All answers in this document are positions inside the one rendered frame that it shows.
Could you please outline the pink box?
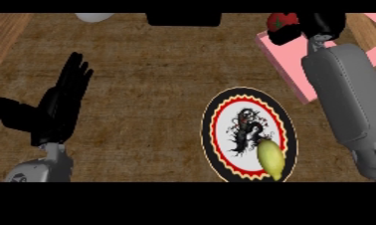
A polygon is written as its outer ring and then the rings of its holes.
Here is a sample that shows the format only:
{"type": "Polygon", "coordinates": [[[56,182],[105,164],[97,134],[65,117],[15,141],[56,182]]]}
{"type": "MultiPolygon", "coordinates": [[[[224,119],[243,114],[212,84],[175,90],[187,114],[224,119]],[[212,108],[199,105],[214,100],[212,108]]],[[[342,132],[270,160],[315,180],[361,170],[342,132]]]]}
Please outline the pink box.
{"type": "MultiPolygon", "coordinates": [[[[357,44],[376,67],[376,13],[355,13],[348,15],[346,19],[357,44]]],[[[276,46],[268,40],[267,32],[261,32],[255,36],[255,43],[299,101],[308,104],[315,100],[317,95],[301,67],[301,58],[307,54],[307,39],[299,37],[286,45],[276,46]]]]}

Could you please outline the yellow-green mango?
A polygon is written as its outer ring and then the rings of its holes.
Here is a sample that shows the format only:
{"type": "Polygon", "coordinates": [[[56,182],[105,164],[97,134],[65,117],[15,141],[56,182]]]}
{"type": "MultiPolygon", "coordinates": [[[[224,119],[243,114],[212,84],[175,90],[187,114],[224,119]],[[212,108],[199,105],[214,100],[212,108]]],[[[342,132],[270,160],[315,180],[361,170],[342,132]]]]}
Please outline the yellow-green mango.
{"type": "Polygon", "coordinates": [[[258,144],[256,159],[264,171],[277,181],[282,178],[284,157],[277,144],[268,139],[264,139],[258,144]]]}

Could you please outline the black red patterned plate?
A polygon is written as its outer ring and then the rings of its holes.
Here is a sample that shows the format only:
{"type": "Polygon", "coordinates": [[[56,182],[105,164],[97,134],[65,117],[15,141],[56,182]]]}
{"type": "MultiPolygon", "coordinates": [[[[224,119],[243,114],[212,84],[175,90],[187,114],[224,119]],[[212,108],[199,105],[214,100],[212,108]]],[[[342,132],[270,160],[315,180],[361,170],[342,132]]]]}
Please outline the black red patterned plate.
{"type": "Polygon", "coordinates": [[[286,181],[296,163],[298,138],[287,112],[265,92],[236,87],[215,95],[202,114],[200,146],[209,167],[226,182],[286,181]],[[277,180],[256,158],[262,139],[276,143],[283,154],[277,180]]]}

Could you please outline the white round object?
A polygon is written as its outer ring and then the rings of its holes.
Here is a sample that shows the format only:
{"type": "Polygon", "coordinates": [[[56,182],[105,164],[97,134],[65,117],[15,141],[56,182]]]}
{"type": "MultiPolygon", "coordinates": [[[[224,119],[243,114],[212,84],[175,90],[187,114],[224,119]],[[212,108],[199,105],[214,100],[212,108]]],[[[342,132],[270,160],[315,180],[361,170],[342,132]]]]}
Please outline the white round object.
{"type": "Polygon", "coordinates": [[[113,13],[77,13],[77,17],[87,23],[99,23],[108,20],[113,16],[113,13]]]}

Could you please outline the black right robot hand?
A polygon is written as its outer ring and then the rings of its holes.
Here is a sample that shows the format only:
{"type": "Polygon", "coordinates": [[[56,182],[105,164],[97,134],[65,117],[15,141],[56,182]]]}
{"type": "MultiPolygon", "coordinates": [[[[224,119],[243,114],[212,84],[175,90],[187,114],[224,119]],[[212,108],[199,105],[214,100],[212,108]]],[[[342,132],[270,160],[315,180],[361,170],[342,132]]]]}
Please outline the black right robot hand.
{"type": "Polygon", "coordinates": [[[277,46],[284,45],[301,35],[307,39],[314,36],[327,36],[327,41],[339,38],[345,28],[346,17],[343,13],[295,13],[298,24],[284,26],[277,32],[267,30],[271,43],[277,46]]]}

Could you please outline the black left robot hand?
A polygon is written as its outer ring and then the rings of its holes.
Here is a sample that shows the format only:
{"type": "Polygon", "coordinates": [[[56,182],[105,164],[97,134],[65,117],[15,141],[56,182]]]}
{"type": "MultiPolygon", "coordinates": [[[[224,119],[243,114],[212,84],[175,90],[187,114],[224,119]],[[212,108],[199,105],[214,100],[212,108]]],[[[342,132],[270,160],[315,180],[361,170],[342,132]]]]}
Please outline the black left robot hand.
{"type": "Polygon", "coordinates": [[[12,129],[31,133],[31,145],[63,143],[74,134],[81,100],[94,71],[74,52],[57,83],[35,107],[0,98],[0,122],[12,129]]]}

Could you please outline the black rectangular object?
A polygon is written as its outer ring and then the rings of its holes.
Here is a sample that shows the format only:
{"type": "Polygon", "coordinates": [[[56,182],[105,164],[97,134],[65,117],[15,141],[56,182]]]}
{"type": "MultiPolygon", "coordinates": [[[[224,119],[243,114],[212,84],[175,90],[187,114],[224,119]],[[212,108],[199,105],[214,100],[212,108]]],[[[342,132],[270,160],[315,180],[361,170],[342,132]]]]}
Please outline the black rectangular object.
{"type": "Polygon", "coordinates": [[[152,26],[195,26],[217,27],[220,13],[149,13],[147,21],[152,26]]]}

